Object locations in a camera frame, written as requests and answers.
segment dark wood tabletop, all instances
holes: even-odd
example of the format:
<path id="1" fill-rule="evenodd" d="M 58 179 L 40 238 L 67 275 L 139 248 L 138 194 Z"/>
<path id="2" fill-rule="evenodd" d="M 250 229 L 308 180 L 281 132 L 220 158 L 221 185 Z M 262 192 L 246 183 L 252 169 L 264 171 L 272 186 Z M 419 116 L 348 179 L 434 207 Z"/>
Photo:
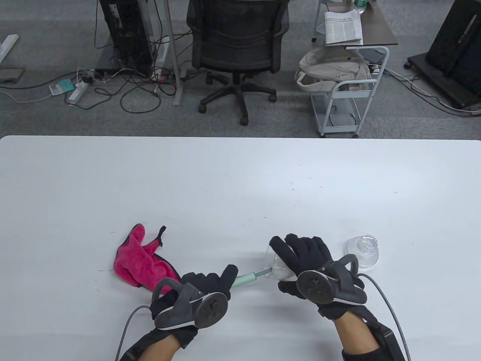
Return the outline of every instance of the dark wood tabletop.
<path id="1" fill-rule="evenodd" d="M 346 13 L 352 10 L 350 3 L 327 2 L 328 10 L 334 13 Z M 397 45 L 397 39 L 391 31 L 381 9 L 376 2 L 367 3 L 361 15 L 362 35 L 365 46 Z"/>

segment black sleeve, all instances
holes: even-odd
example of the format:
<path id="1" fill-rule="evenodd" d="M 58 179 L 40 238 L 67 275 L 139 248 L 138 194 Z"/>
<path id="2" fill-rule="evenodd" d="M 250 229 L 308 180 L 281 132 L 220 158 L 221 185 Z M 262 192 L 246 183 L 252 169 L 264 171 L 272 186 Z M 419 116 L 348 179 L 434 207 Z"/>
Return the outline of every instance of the black sleeve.
<path id="1" fill-rule="evenodd" d="M 342 357 L 345 361 L 391 361 L 386 357 L 383 350 L 378 348 L 370 353 L 363 353 L 361 355 L 348 355 L 342 350 Z"/>

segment forearm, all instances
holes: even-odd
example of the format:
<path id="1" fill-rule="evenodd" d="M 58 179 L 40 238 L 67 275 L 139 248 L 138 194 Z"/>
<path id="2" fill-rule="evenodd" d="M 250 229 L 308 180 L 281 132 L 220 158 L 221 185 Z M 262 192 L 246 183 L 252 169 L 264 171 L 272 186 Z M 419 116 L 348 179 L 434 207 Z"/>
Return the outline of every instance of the forearm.
<path id="1" fill-rule="evenodd" d="M 145 349 L 139 361 L 171 361 L 180 344 L 177 339 L 170 335 Z"/>
<path id="2" fill-rule="evenodd" d="M 379 348 L 379 344 L 364 321 L 352 312 L 346 312 L 334 321 L 334 325 L 345 353 L 361 355 Z"/>

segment gray cable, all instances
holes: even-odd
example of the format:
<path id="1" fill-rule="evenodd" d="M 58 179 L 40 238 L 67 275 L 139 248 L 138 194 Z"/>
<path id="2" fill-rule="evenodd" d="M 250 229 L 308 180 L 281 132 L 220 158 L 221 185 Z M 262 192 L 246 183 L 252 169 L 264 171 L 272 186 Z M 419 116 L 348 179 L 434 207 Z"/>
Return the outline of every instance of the gray cable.
<path id="1" fill-rule="evenodd" d="M 407 361 L 411 361 L 411 355 L 409 354 L 409 349 L 407 348 L 407 342 L 406 342 L 406 339 L 404 338 L 403 330 L 401 329 L 401 325 L 399 324 L 399 321 L 397 320 L 396 314 L 394 313 L 394 310 L 392 309 L 391 304 L 389 303 L 388 299 L 387 299 L 386 296 L 384 295 L 384 292 L 383 292 L 383 291 L 381 290 L 381 288 L 378 286 L 378 284 L 376 283 L 376 281 L 374 281 L 374 280 L 371 278 L 371 276 L 368 276 L 368 275 L 365 274 L 365 273 L 358 273 L 357 275 L 358 275 L 358 276 L 366 277 L 368 280 L 370 280 L 370 281 L 372 282 L 372 284 L 373 284 L 373 285 L 377 288 L 377 290 L 379 291 L 380 295 L 381 295 L 382 298 L 384 299 L 384 302 L 386 302 L 386 305 L 388 306 L 389 311 L 391 311 L 392 318 L 394 318 L 394 322 L 396 323 L 397 329 L 399 330 L 399 334 L 401 335 L 401 340 L 402 340 L 403 345 L 404 345 L 404 350 L 406 351 Z"/>
<path id="2" fill-rule="evenodd" d="M 119 343 L 119 348 L 117 350 L 117 356 L 115 357 L 115 361 L 118 361 L 119 360 L 119 356 L 120 356 L 120 350 L 122 349 L 122 344 L 124 343 L 124 338 L 125 338 L 125 334 L 127 333 L 127 328 L 128 328 L 128 324 L 130 323 L 130 320 L 132 319 L 132 317 L 134 317 L 134 315 L 136 314 L 136 312 L 140 309 L 149 309 L 150 307 L 147 306 L 147 305 L 142 305 L 142 306 L 138 306 L 135 310 L 132 311 L 132 313 L 130 314 L 130 316 L 128 317 L 128 320 L 125 324 L 125 327 L 124 327 L 124 332 L 122 333 L 122 337 L 120 338 L 120 343 Z"/>
<path id="3" fill-rule="evenodd" d="M 36 99 L 36 100 L 28 100 L 28 101 L 25 101 L 25 102 L 19 102 L 18 100 L 16 100 L 13 96 L 11 96 L 9 93 L 7 92 L 4 92 L 4 91 L 0 91 L 1 94 L 5 94 L 7 96 L 9 96 L 10 98 L 13 99 L 13 101 L 17 104 L 28 104 L 28 103 L 36 103 L 36 102 L 41 102 L 42 100 L 46 100 L 48 98 L 50 98 L 52 96 L 52 94 L 49 94 L 48 96 L 46 96 L 45 98 L 42 98 L 42 99 Z"/>

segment caster wheel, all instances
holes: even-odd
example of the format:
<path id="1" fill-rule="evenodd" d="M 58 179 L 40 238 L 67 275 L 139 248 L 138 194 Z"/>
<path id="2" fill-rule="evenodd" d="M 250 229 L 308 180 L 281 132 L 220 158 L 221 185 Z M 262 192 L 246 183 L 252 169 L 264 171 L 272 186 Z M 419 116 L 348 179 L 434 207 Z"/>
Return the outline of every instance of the caster wheel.
<path id="1" fill-rule="evenodd" d="M 246 117 L 246 116 L 243 116 L 243 117 L 240 119 L 240 125 L 242 125 L 243 127 L 249 125 L 249 118 Z"/>

